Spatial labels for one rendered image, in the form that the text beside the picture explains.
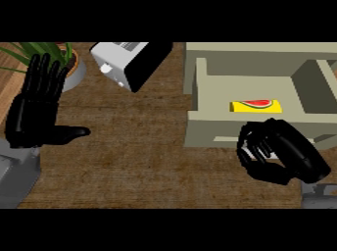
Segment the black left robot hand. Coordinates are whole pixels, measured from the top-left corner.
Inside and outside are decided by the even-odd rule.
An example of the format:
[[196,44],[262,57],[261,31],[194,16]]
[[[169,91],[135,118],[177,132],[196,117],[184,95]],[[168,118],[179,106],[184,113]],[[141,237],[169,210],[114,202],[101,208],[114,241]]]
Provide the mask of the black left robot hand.
[[83,126],[55,125],[58,99],[69,70],[49,54],[33,54],[21,91],[12,99],[5,120],[5,139],[12,149],[64,145],[88,136]]

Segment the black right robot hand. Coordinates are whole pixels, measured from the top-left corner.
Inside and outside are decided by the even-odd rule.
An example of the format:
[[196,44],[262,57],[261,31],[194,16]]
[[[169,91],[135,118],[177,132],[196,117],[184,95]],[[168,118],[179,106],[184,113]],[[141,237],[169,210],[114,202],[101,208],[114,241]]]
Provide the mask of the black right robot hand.
[[[245,146],[255,159],[240,147]],[[258,153],[279,160],[265,160]],[[330,168],[308,140],[284,120],[270,118],[264,122],[247,122],[239,131],[236,156],[247,175],[261,181],[286,185],[292,178],[304,183],[318,182]]]

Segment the white cup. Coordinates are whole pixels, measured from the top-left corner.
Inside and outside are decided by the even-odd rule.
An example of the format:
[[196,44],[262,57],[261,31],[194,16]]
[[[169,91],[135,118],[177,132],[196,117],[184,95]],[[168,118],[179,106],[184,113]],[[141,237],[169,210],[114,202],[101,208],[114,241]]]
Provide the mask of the white cup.
[[[252,153],[249,152],[249,150],[246,149],[246,147],[242,146],[240,149],[245,151],[245,153],[249,156],[249,158],[255,159],[255,157],[253,157]],[[259,150],[258,150],[258,153],[259,153],[259,155],[262,156],[262,158],[265,160],[279,160],[279,158],[277,158],[277,156],[276,156],[276,154],[273,152],[270,153],[270,157],[268,158],[265,157],[265,155],[262,154],[262,152]]]

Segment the beige drawer front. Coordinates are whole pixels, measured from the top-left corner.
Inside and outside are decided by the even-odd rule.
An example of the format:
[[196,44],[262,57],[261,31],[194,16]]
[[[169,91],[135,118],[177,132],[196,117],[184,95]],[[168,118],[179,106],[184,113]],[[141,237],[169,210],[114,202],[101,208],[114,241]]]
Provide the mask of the beige drawer front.
[[264,122],[268,118],[284,120],[313,143],[317,150],[337,146],[337,114],[231,114],[203,115],[187,112],[185,147],[236,147],[240,127],[246,122]]

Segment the beige open drawer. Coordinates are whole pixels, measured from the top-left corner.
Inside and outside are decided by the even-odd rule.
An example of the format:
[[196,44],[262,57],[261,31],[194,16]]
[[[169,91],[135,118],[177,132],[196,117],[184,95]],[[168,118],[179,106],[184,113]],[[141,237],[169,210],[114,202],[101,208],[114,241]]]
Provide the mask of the beige open drawer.
[[[196,59],[196,110],[191,121],[246,122],[273,117],[289,123],[337,124],[337,78],[324,60],[307,60],[290,76],[209,75]],[[276,99],[280,114],[233,113],[230,102]]]

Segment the yellow box with watermelon print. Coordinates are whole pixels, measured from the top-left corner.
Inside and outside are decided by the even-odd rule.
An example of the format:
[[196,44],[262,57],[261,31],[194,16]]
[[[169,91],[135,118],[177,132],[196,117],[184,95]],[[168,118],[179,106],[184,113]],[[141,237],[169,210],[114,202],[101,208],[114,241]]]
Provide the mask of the yellow box with watermelon print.
[[230,111],[234,113],[280,114],[283,112],[277,100],[246,100],[230,103]]

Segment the grey plant pot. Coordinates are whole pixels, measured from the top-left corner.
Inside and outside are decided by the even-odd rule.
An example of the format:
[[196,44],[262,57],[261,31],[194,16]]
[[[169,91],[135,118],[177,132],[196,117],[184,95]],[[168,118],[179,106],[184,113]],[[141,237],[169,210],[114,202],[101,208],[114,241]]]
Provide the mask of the grey plant pot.
[[72,51],[72,59],[75,60],[73,68],[70,69],[70,72],[66,75],[63,89],[61,89],[63,92],[73,89],[79,85],[79,83],[85,77],[85,72],[86,72],[85,63],[83,63],[82,58],[79,57],[76,51]]

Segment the green leafy plant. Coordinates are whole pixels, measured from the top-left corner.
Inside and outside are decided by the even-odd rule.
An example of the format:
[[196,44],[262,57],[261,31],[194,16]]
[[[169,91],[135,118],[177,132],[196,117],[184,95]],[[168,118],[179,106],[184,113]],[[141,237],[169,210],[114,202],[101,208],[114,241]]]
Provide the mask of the green leafy plant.
[[18,52],[11,51],[2,46],[0,46],[0,51],[8,54],[24,66],[29,65],[33,54],[48,54],[49,62],[57,61],[60,66],[69,70],[67,75],[75,72],[79,60],[70,42],[11,42],[11,46]]

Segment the white and black toaster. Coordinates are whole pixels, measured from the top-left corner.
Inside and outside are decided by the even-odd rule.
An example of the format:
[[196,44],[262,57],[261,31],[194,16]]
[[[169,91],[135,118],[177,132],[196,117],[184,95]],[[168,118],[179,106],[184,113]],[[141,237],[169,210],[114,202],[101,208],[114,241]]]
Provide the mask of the white and black toaster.
[[137,92],[172,48],[169,41],[97,42],[89,53],[100,72],[114,83]]

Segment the beige cabinet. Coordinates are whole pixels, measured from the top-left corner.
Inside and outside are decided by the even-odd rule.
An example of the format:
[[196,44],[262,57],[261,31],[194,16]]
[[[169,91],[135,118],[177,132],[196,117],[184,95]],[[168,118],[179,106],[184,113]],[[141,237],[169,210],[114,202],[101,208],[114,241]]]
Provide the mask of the beige cabinet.
[[337,70],[337,42],[184,42],[184,94],[197,59],[206,60],[209,75],[289,76],[305,60],[324,60]]

